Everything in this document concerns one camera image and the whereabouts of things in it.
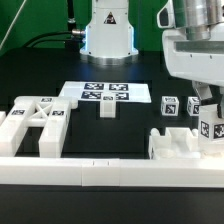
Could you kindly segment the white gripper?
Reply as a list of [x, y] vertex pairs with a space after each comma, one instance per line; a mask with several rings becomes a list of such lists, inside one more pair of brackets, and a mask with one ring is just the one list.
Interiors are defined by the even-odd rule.
[[167, 29], [162, 42], [169, 74], [192, 80], [200, 104], [216, 103], [224, 118], [224, 23], [211, 27], [209, 40], [188, 41], [182, 29]]

